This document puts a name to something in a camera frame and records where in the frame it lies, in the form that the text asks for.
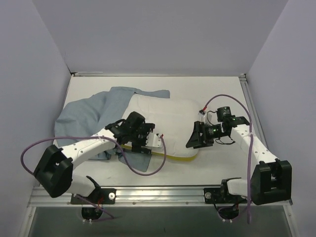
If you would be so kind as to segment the grey-blue pillowcase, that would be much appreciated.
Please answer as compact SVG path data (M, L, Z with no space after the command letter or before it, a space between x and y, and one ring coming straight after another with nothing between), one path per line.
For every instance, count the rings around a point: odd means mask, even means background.
M169 90L142 91L133 87L112 87L110 91L99 92L89 98L68 103L55 121L54 135L84 137L92 136L123 117L134 94L157 98L170 98ZM124 151L133 169L146 172L151 155ZM117 155L120 162L126 164L121 152L114 148L100 153L91 160L110 160Z

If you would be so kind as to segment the white pillow yellow trim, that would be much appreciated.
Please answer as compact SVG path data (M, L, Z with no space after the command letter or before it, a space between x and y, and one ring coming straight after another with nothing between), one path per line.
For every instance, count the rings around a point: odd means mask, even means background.
M123 118L135 111L145 117L146 123L155 124L154 133L163 134L167 158L176 161L192 161L198 149L186 148L194 129L200 121L200 103L191 99L157 98L134 94Z

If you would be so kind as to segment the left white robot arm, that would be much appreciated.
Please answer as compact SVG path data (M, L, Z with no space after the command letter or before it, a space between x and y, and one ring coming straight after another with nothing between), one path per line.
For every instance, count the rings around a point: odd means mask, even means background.
M162 147L161 135L154 129L155 124L146 123L141 114L131 112L126 119L110 123L72 145L49 146L35 168L35 178L52 198L71 193L94 203L105 196L100 185L90 176L75 175L73 171L90 158L127 143L133 152L150 154L152 148Z

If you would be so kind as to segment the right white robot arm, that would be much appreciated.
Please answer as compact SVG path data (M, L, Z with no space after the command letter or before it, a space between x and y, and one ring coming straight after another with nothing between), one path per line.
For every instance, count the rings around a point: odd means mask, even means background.
M250 122L245 117L232 115L230 107L218 108L216 115L217 124L194 123L186 148L211 147L216 140L229 137L248 155L248 161L255 158L256 166L247 179L236 177L222 180L220 188L211 193L211 198L221 203L249 198L255 205L290 200L291 164L271 153L252 132Z

